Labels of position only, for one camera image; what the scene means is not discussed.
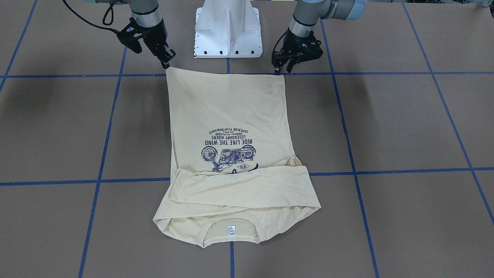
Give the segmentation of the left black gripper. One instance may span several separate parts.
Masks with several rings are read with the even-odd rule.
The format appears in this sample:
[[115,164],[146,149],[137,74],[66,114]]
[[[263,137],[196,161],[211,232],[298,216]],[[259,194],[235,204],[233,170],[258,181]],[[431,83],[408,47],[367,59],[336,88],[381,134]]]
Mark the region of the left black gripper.
[[298,63],[319,59],[323,54],[320,45],[321,41],[316,39],[313,31],[310,31],[307,37],[298,37],[287,31],[284,34],[282,49],[271,55],[274,74],[280,75],[287,62],[286,72],[291,73]]

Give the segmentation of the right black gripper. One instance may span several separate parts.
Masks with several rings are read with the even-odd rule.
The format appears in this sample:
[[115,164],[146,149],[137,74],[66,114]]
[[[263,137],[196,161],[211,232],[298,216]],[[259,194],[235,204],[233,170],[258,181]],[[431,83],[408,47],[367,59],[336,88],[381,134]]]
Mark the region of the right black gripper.
[[143,42],[146,44],[147,48],[150,49],[153,55],[159,58],[162,68],[168,69],[170,67],[169,63],[171,62],[171,60],[173,60],[176,53],[169,48],[168,43],[166,42],[167,30],[164,24],[164,20],[161,20],[157,25],[153,27],[143,27],[141,25],[139,26],[142,30],[141,39],[143,39]]

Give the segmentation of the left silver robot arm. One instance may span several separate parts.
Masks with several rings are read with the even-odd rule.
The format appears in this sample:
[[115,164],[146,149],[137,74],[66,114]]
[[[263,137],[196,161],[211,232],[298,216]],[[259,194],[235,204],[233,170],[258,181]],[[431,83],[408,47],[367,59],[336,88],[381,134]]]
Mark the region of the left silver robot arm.
[[366,7],[365,0],[299,0],[287,30],[274,46],[271,63],[279,75],[284,66],[290,73],[296,64],[319,59],[323,50],[314,36],[314,26],[320,19],[357,20]]

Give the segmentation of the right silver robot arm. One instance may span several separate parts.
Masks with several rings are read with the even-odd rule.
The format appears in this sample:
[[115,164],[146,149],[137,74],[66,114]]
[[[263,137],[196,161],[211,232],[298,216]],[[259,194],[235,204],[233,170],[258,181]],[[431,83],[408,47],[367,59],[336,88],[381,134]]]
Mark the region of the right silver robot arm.
[[90,0],[96,3],[113,5],[129,5],[133,16],[129,24],[117,32],[118,40],[134,53],[141,53],[140,39],[146,44],[151,53],[157,57],[164,69],[174,58],[175,52],[168,46],[167,30],[159,10],[157,0]]

